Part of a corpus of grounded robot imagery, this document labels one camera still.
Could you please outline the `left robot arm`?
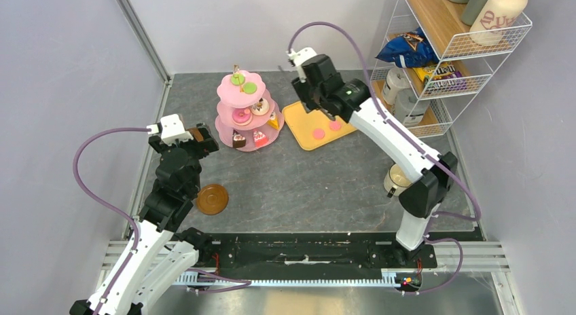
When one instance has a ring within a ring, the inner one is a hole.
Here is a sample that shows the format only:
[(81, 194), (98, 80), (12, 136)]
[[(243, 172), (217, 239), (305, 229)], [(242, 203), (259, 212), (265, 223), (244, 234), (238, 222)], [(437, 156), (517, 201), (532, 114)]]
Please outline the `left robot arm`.
[(154, 187), (136, 219), (90, 191), (78, 170), (79, 158), (91, 142), (123, 131), (114, 128), (91, 136), (73, 158), (73, 174), (80, 188), (124, 217), (132, 235), (105, 281), (88, 299), (75, 301), (70, 314), (149, 314), (187, 268), (205, 266), (213, 258), (207, 235), (194, 228), (177, 231), (200, 192), (200, 160), (219, 149), (209, 126), (199, 123), (185, 128), (175, 119), (138, 129), (149, 135), (148, 143), (161, 161)]

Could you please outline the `brown saucer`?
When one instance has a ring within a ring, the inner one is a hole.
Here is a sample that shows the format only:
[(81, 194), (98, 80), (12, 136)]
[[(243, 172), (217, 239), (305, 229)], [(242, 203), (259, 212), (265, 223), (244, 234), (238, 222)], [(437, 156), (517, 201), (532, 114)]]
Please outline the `brown saucer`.
[(194, 137), (195, 141), (202, 142), (204, 137), (197, 128), (188, 128), (187, 131)]
[(205, 215), (217, 215), (224, 211), (229, 202), (227, 189), (219, 184), (203, 187), (196, 198), (197, 209)]

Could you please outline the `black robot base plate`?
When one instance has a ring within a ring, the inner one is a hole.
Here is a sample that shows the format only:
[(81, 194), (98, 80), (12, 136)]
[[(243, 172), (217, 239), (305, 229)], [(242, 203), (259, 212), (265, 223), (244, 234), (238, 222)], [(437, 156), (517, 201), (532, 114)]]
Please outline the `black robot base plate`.
[(243, 280), (355, 280), (438, 262), (430, 244), (404, 251), (391, 232), (213, 233), (195, 266)]

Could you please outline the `chocolate cake slice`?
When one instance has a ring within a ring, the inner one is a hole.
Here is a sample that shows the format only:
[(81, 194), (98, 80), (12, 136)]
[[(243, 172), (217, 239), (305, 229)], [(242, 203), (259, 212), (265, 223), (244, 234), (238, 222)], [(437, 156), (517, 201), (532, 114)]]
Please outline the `chocolate cake slice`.
[(240, 132), (233, 130), (232, 133), (232, 147), (234, 149), (240, 149), (245, 147), (247, 144), (247, 139)]

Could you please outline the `pink frosted donut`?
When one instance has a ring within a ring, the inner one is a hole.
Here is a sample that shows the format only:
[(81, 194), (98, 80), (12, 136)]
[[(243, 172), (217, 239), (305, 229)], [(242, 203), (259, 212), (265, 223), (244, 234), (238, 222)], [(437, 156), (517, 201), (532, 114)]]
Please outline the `pink frosted donut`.
[(232, 121), (239, 126), (246, 126), (250, 124), (253, 119), (253, 114), (249, 107), (244, 109), (234, 109), (232, 112)]

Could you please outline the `blue snack bag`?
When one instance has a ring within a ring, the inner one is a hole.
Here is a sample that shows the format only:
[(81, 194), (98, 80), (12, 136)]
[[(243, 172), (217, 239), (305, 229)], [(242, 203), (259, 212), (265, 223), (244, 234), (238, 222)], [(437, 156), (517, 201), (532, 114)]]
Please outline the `blue snack bag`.
[(389, 40), (377, 54), (376, 59), (404, 69), (426, 67), (439, 62), (420, 27)]

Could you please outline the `red strawberry cake slice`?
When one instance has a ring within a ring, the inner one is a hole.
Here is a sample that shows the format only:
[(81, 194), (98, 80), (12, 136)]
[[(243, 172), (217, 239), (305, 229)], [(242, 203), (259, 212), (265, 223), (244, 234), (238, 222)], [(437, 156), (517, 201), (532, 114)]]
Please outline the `red strawberry cake slice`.
[(253, 142), (257, 149), (264, 147), (268, 144), (268, 137), (260, 130), (254, 129)]

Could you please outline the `pink three-tier cake stand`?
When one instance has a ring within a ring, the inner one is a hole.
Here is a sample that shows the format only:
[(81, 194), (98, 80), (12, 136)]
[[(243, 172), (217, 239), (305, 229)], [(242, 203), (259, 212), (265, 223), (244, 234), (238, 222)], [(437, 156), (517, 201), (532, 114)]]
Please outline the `pink three-tier cake stand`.
[(222, 78), (217, 95), (215, 126), (224, 145), (252, 152), (278, 138), (284, 117), (260, 74), (242, 70), (236, 64)]

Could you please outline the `yellow candy bag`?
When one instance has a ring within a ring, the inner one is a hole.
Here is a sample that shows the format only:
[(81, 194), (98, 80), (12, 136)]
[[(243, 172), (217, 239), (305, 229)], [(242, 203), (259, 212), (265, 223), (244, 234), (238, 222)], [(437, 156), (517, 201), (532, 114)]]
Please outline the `yellow candy bag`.
[(412, 70), (424, 86), (430, 80), (433, 81), (429, 86), (430, 89), (454, 88), (460, 90), (466, 87), (463, 74), (453, 62), (442, 62), (439, 66), (432, 64), (426, 67), (413, 68)]

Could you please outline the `white chocolate-drizzle donut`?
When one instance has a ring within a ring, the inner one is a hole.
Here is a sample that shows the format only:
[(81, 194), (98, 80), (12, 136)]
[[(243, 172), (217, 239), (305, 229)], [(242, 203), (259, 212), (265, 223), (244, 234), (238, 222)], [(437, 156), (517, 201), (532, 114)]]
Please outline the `white chocolate-drizzle donut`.
[(260, 98), (257, 103), (250, 106), (250, 110), (255, 116), (265, 115), (270, 110), (270, 103), (267, 99)]

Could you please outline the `yellow cake slice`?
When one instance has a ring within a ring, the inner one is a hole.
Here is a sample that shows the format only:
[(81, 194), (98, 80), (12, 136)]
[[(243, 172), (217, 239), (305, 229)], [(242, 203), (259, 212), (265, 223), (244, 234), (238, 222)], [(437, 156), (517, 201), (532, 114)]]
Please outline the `yellow cake slice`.
[(271, 112), (267, 124), (275, 130), (280, 130), (280, 122), (276, 112)]

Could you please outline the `pink macaron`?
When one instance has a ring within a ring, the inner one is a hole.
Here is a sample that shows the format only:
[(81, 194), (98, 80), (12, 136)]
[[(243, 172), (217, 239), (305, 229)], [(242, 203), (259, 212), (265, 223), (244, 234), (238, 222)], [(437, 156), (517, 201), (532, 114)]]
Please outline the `pink macaron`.
[(323, 140), (323, 139), (325, 138), (325, 131), (324, 131), (323, 129), (321, 129), (321, 128), (315, 128), (315, 129), (312, 131), (312, 137), (313, 137), (315, 140), (321, 141), (321, 140)]
[(329, 122), (329, 129), (332, 131), (339, 131), (342, 128), (342, 124), (338, 121), (330, 121)]

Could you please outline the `white jar upper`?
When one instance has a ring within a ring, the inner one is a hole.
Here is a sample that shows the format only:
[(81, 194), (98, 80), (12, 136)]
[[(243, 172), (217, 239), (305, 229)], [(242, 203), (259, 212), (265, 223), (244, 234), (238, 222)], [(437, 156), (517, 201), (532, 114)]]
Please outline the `white jar upper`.
[(384, 101), (392, 106), (395, 104), (397, 95), (402, 91), (411, 88), (410, 81), (403, 69), (393, 67), (386, 74), (384, 87), (382, 89)]

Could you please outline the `cream labelled bottle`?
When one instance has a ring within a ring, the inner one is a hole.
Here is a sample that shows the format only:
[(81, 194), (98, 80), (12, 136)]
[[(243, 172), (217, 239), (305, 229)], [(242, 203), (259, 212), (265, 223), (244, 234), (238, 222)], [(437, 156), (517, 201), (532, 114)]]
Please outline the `cream labelled bottle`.
[(527, 6), (528, 0), (487, 0), (469, 30), (470, 39), (480, 46), (494, 46)]

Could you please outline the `beige mug right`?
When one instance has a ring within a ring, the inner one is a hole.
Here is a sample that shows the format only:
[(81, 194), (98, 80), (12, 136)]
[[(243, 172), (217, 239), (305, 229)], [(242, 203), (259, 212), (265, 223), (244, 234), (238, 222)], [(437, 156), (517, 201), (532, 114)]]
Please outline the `beige mug right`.
[(384, 190), (386, 191), (386, 196), (388, 198), (392, 198), (393, 196), (399, 196), (411, 184), (412, 182), (406, 177), (403, 170), (399, 167), (398, 164), (393, 164), (389, 168), (383, 180)]

